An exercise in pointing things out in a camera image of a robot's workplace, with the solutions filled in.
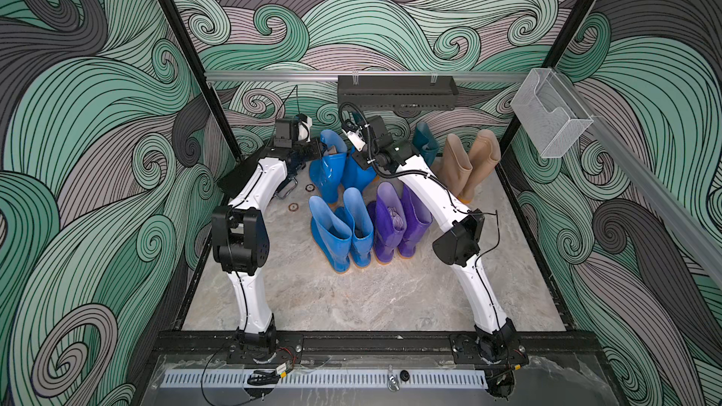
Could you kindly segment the teal boot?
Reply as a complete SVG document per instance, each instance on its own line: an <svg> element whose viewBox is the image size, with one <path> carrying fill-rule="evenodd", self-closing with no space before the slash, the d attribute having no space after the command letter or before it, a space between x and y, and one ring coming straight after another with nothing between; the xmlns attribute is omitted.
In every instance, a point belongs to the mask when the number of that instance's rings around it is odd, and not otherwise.
<svg viewBox="0 0 722 406"><path fill-rule="evenodd" d="M439 152L439 144L427 122L416 123L412 144L419 151L426 165L431 167Z"/></svg>

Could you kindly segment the small blue boot orange sole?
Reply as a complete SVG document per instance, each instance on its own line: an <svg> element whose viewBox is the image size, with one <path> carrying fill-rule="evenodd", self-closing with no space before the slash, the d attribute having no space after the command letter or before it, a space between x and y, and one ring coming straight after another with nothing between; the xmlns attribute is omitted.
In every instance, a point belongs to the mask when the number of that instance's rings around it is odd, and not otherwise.
<svg viewBox="0 0 722 406"><path fill-rule="evenodd" d="M326 145L323 157L310 164L309 176L323 200L338 202L338 186L346 164L348 148L342 137L333 130L323 130L320 140Z"/></svg>

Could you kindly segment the purple boot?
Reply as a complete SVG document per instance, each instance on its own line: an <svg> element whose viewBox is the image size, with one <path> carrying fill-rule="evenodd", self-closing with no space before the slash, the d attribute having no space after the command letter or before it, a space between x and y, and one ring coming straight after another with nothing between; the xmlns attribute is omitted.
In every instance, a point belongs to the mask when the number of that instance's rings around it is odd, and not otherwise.
<svg viewBox="0 0 722 406"><path fill-rule="evenodd" d="M407 229L402 201L394 185L380 183L376 199L367 205L367 211L374 226L372 247L375 257L382 264L390 263Z"/></svg>
<svg viewBox="0 0 722 406"><path fill-rule="evenodd" d="M406 220L406 231L398 250L403 258L410 259L416 253L417 244L434 223L434 217L422 200L407 185L404 185L402 190L402 208Z"/></svg>

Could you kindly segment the large blue boot front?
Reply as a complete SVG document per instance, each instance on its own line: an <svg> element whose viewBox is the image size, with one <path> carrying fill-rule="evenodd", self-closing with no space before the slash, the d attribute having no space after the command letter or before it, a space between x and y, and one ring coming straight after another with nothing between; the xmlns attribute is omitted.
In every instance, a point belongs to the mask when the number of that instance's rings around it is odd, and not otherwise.
<svg viewBox="0 0 722 406"><path fill-rule="evenodd" d="M353 263L359 268L368 267L372 261L374 226L361 192L355 187L346 189L343 205L335 210L335 214L351 229Z"/></svg>

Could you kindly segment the beige boot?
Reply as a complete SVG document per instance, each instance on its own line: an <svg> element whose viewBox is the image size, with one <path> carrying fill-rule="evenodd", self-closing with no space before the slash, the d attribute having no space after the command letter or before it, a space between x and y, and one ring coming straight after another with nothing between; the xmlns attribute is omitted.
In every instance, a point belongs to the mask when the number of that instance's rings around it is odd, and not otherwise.
<svg viewBox="0 0 722 406"><path fill-rule="evenodd" d="M494 171L501 157L501 148L496 134L488 129L478 131L476 140L468 152L472 169L466 185L459 194L460 201L464 204L472 201L477 186Z"/></svg>
<svg viewBox="0 0 722 406"><path fill-rule="evenodd" d="M437 171L438 179L455 197L458 197L462 193L464 186L466 186L472 169L473 167L460 137L454 133L449 133L441 165Z"/></svg>

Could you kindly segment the beige boot back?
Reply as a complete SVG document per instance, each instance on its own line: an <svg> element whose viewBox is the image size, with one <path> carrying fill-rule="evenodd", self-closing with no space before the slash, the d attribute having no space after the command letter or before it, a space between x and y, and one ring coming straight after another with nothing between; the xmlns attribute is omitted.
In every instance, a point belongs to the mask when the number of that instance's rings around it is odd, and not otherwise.
<svg viewBox="0 0 722 406"><path fill-rule="evenodd" d="M441 165L437 171L438 179L455 197L458 197L462 193L464 186L466 186L472 169L473 167L460 137L454 133L449 133Z"/></svg>

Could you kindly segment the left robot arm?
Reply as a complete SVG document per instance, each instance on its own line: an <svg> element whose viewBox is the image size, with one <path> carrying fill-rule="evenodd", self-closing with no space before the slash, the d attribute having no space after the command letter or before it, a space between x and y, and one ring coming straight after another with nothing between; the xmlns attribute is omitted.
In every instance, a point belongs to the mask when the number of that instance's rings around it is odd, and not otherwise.
<svg viewBox="0 0 722 406"><path fill-rule="evenodd" d="M218 182L229 202L212 213L212 255L239 308L239 343L270 353L276 349L276 325L262 272L271 250L264 213L306 163L321 158L323 144L311 128L305 114L277 120L270 141Z"/></svg>

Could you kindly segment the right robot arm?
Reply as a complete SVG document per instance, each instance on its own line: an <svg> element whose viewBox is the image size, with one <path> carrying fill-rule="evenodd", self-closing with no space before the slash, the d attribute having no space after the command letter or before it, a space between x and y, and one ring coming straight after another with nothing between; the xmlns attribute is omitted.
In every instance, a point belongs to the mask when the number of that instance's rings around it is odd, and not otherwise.
<svg viewBox="0 0 722 406"><path fill-rule="evenodd" d="M513 321L496 299L482 266L479 248L485 213L470 210L453 197L408 141L396 141L380 117L367 118L353 103L338 107L342 131L363 168L372 167L385 180L399 179L430 211L442 235L432 243L434 254L455 272L471 306L479 352L491 362L511 362L516 338Z"/></svg>

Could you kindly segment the black case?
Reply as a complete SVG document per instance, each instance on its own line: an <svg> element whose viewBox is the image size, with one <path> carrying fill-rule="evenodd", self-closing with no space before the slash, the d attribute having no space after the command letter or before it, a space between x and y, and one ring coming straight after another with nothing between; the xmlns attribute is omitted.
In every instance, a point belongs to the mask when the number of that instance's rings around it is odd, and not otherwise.
<svg viewBox="0 0 722 406"><path fill-rule="evenodd" d="M274 195L279 195L291 182L297 183L297 173L310 161L301 144L292 148L262 147L222 177L217 182L218 186L229 198L238 197L244 188L261 180L262 175L258 169L263 166L261 161L265 159L280 161L286 169L286 175L273 190Z"/></svg>

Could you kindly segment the black wall shelf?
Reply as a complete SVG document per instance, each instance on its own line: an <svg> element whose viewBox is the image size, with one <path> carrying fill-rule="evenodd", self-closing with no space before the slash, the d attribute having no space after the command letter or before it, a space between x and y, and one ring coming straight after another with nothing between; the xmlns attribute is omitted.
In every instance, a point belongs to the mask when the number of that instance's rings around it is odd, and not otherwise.
<svg viewBox="0 0 722 406"><path fill-rule="evenodd" d="M338 103L361 110L452 110L459 90L452 76L342 75L338 77Z"/></svg>

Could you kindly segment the aluminium rail back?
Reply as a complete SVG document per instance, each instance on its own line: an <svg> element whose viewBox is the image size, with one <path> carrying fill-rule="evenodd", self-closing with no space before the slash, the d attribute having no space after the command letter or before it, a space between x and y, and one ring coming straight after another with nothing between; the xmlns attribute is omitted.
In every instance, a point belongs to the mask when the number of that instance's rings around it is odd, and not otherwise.
<svg viewBox="0 0 722 406"><path fill-rule="evenodd" d="M421 76L436 79L439 76L451 76L459 83L520 83L528 76L528 71L207 71L205 78L209 82L337 82L341 76L360 78L362 76Z"/></svg>

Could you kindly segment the aluminium rail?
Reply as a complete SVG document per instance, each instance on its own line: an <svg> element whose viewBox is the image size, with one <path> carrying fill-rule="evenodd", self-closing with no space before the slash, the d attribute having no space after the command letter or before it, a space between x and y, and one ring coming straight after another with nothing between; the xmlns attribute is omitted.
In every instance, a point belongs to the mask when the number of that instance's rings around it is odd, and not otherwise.
<svg viewBox="0 0 722 406"><path fill-rule="evenodd" d="M652 147L651 126L638 117L622 94L613 88L595 80L575 85L562 73L558 77L563 84L563 97L592 119L589 127L592 135L609 151L617 166L707 276L720 284L721 237L686 210L658 178L655 170L660 167L663 154Z"/></svg>
<svg viewBox="0 0 722 406"><path fill-rule="evenodd" d="M337 82L341 76L360 78L362 76L421 76L436 79L439 76L451 76L459 83L520 83L528 76L528 71L207 71L205 78L209 82Z"/></svg>

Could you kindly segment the clear mesh wall bin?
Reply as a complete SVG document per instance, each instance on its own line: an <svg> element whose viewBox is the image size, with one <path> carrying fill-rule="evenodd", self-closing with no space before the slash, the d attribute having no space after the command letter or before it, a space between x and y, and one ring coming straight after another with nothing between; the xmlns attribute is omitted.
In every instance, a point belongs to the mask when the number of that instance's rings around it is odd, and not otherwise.
<svg viewBox="0 0 722 406"><path fill-rule="evenodd" d="M593 123L575 85L551 68L531 70L511 108L543 159L562 158Z"/></svg>

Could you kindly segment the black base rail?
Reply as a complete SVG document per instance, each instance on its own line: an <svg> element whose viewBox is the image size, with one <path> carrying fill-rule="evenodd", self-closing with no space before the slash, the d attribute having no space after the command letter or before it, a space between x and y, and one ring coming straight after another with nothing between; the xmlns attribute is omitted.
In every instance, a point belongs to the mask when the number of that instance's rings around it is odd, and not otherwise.
<svg viewBox="0 0 722 406"><path fill-rule="evenodd" d="M294 360L314 356L427 356L472 366L520 365L532 355L599 353L591 332L520 332L492 356L471 331L279 331L266 346L234 331L167 331L156 339L154 356L216 354L233 363Z"/></svg>

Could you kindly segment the aluminium rail right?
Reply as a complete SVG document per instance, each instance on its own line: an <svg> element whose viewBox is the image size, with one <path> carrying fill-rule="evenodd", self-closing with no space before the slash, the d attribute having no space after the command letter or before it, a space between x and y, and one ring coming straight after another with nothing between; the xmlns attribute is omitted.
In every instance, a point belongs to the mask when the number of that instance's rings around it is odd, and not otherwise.
<svg viewBox="0 0 722 406"><path fill-rule="evenodd" d="M589 127L592 135L609 151L617 166L707 276L720 284L721 237L686 210L658 178L655 170L660 167L663 154L652 147L651 126L638 117L622 94L613 88L595 80L575 85L562 73L558 77L563 84L563 97L592 119Z"/></svg>

